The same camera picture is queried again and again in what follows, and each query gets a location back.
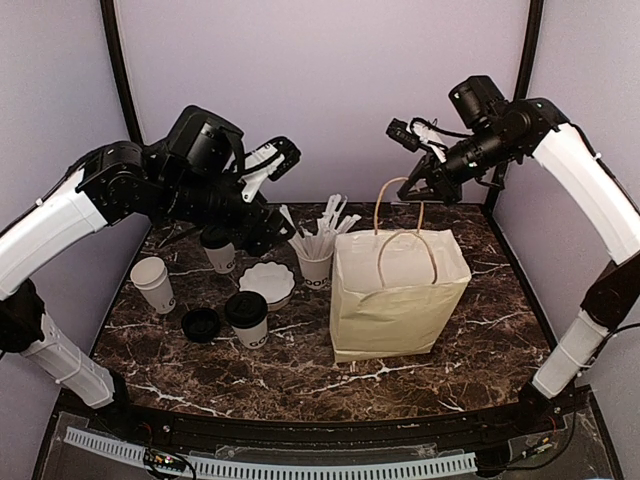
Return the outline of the white paper coffee cup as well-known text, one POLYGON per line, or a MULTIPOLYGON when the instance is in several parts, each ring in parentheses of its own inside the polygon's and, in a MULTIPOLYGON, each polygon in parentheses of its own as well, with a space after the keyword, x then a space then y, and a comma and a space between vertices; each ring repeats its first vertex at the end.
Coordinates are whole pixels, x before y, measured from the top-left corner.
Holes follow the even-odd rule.
POLYGON ((258 323, 250 326, 232 326, 240 343, 248 349, 261 348, 268 340, 268 320, 267 317, 262 318, 258 323))

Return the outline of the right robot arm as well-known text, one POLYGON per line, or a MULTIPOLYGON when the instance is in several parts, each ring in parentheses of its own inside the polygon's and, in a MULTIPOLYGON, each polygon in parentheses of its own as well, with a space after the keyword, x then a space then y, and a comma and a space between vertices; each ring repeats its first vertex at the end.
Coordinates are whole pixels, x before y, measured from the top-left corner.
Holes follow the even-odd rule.
POLYGON ((547 420, 547 402, 588 367, 638 300, 639 209, 551 101, 494 100, 463 112, 468 131, 452 133, 449 146, 439 139, 443 129, 422 117, 388 121, 387 137, 422 154, 397 192, 400 200, 455 205, 468 182, 481 184, 498 165, 530 158, 571 198, 608 255, 575 319, 521 391, 524 401, 511 410, 511 426, 530 434, 547 420))

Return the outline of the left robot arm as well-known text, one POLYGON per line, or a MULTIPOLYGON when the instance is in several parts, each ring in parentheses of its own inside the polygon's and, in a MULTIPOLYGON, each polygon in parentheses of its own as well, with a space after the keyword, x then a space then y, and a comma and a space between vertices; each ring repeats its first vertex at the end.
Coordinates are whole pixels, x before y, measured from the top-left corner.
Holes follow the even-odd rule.
POLYGON ((120 436, 141 427, 124 379, 91 360, 55 324, 31 275, 81 239, 138 213, 221 229, 235 248, 261 256, 294 228, 259 189, 300 160, 287 138, 246 154, 199 141, 180 153, 168 141, 115 142, 76 161, 1 233, 1 351, 18 353, 74 392, 120 436))

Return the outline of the brown paper takeout bag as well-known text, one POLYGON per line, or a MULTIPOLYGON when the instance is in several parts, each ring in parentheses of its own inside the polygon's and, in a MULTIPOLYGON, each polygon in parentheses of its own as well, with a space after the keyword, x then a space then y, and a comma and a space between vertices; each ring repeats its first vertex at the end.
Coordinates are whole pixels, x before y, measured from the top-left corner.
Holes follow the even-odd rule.
POLYGON ((471 277, 449 230, 374 226, 338 235, 329 322, 335 361, 430 352, 471 277))

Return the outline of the black coffee cup lid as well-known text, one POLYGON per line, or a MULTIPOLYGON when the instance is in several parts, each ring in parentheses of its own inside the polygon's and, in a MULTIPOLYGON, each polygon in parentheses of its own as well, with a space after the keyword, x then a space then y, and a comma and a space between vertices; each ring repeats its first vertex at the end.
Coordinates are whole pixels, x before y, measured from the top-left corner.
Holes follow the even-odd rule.
POLYGON ((224 316, 234 328, 250 329, 259 325, 268 314, 266 299, 253 291, 240 291, 224 305, 224 316))

